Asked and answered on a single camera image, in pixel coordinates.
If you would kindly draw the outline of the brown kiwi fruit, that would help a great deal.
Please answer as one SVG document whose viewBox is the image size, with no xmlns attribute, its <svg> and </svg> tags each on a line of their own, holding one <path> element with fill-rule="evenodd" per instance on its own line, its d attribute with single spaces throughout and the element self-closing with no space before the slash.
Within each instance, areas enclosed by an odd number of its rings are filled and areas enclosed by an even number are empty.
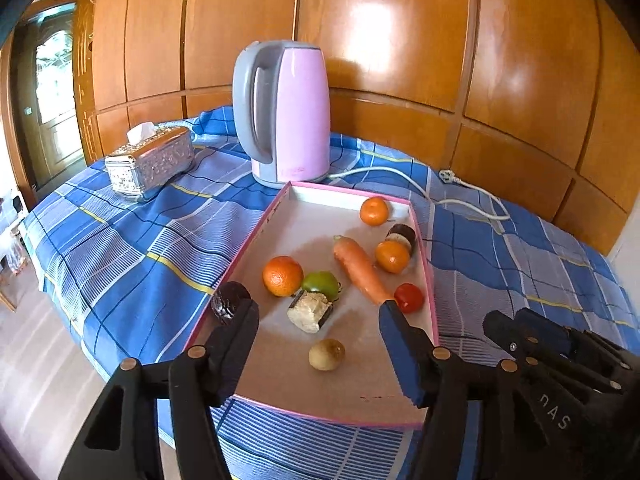
<svg viewBox="0 0 640 480">
<path fill-rule="evenodd" d="M 308 362 L 311 367 L 320 372 L 332 372 L 345 359 L 344 344 L 336 339 L 323 339 L 314 344 L 308 352 Z"/>
</svg>

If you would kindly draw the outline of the pink edged white tray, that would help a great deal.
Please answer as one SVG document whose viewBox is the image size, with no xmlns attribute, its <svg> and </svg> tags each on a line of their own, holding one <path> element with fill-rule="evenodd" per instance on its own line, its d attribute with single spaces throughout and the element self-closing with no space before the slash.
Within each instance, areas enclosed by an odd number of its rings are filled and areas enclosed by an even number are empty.
<svg viewBox="0 0 640 480">
<path fill-rule="evenodd" d="M 367 226 L 359 209 L 370 193 L 337 186 L 285 185 L 222 279 L 243 285 L 259 326 L 235 397 L 305 417 L 373 427 L 417 427 L 424 413 L 401 392 L 378 331 L 378 307 L 352 284 L 333 255 L 337 237 L 372 257 L 395 224 L 421 231 L 405 198 L 384 196 L 390 218 Z M 306 274 L 331 273 L 327 292 L 274 296 L 262 280 L 273 258 L 289 256 Z"/>
</svg>

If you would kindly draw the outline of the pink electric kettle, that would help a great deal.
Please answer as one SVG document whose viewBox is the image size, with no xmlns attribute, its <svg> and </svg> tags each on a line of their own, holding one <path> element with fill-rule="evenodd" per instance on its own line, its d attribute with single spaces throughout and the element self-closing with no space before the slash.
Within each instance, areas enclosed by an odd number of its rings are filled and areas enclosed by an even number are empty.
<svg viewBox="0 0 640 480">
<path fill-rule="evenodd" d="M 320 48 L 290 40 L 247 46 L 235 61 L 232 107 L 257 182 L 280 188 L 328 175 L 330 92 Z"/>
</svg>

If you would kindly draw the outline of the orange carrot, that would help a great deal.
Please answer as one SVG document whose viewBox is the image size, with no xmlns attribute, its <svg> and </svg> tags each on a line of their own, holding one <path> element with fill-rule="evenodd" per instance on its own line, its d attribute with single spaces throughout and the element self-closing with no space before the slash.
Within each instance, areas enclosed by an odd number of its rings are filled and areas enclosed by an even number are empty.
<svg viewBox="0 0 640 480">
<path fill-rule="evenodd" d="M 393 299 L 392 293 L 387 290 L 376 274 L 371 259 L 356 240 L 337 235 L 334 237 L 333 255 L 352 284 L 372 304 L 379 306 Z"/>
</svg>

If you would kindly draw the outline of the orange fruit in tray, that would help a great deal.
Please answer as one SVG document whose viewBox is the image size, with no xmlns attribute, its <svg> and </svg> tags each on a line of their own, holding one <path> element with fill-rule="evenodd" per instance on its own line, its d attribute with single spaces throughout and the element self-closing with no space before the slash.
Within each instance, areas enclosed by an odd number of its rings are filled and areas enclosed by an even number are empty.
<svg viewBox="0 0 640 480">
<path fill-rule="evenodd" d="M 404 272 L 410 258 L 410 250 L 397 240 L 383 240 L 375 248 L 376 264 L 391 274 Z"/>
</svg>

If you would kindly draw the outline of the wooden door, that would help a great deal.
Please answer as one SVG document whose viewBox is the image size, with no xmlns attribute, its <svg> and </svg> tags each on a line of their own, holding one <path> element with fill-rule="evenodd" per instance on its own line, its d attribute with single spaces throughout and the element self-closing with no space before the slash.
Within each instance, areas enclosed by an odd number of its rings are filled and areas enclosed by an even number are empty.
<svg viewBox="0 0 640 480">
<path fill-rule="evenodd" d="M 73 3 L 17 26 L 10 61 L 11 100 L 29 182 L 44 188 L 84 163 L 73 82 Z"/>
</svg>

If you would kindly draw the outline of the dark eggplant piece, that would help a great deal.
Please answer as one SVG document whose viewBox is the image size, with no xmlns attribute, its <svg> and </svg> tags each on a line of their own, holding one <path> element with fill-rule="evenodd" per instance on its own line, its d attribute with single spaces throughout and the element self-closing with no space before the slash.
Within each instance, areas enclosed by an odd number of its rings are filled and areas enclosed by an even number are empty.
<svg viewBox="0 0 640 480">
<path fill-rule="evenodd" d="M 398 242 L 405 248 L 407 248 L 410 255 L 413 254 L 414 248 L 416 248 L 416 232 L 411 226 L 405 223 L 394 224 L 387 232 L 386 240 L 393 240 Z"/>
</svg>

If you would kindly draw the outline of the green tomato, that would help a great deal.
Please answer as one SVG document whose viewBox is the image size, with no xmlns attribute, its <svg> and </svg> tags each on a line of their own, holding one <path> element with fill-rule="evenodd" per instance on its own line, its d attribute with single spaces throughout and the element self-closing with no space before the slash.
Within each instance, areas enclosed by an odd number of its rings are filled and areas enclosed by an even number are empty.
<svg viewBox="0 0 640 480">
<path fill-rule="evenodd" d="M 316 271 L 305 275 L 302 283 L 305 292 L 318 292 L 329 301 L 337 300 L 342 289 L 341 283 L 330 271 Z"/>
</svg>

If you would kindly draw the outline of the red tomato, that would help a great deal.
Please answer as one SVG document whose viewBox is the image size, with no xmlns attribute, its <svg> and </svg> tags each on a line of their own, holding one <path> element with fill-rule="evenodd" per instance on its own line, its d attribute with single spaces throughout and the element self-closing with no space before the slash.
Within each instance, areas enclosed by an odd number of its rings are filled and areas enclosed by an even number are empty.
<svg viewBox="0 0 640 480">
<path fill-rule="evenodd" d="M 412 283 L 402 283 L 394 291 L 394 299 L 402 313 L 410 314 L 420 311 L 425 304 L 422 290 Z"/>
</svg>

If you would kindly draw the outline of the orange mandarin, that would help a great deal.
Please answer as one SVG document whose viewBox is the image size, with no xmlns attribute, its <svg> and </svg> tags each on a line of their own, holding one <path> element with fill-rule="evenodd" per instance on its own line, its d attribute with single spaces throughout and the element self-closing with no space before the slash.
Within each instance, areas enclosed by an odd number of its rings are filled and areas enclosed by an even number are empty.
<svg viewBox="0 0 640 480">
<path fill-rule="evenodd" d="M 381 196 L 372 196 L 360 206 L 359 217 L 367 226 L 382 226 L 390 218 L 390 207 Z"/>
</svg>

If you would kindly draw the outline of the silver tissue box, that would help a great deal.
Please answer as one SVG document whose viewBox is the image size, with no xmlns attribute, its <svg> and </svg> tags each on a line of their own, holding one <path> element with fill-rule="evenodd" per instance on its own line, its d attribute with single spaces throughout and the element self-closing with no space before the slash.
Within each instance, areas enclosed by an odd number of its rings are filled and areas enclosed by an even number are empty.
<svg viewBox="0 0 640 480">
<path fill-rule="evenodd" d="M 142 122 L 127 133 L 127 143 L 105 157 L 113 191 L 143 202 L 188 170 L 195 152 L 190 130 Z"/>
</svg>

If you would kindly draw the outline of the orange fruit near green tomato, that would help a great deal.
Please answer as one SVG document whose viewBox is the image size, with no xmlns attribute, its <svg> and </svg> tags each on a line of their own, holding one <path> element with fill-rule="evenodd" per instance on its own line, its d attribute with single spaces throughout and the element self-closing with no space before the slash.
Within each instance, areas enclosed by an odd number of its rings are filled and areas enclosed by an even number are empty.
<svg viewBox="0 0 640 480">
<path fill-rule="evenodd" d="M 290 256 L 277 256 L 262 269 L 262 282 L 276 297 L 293 296 L 303 283 L 302 266 Z"/>
</svg>

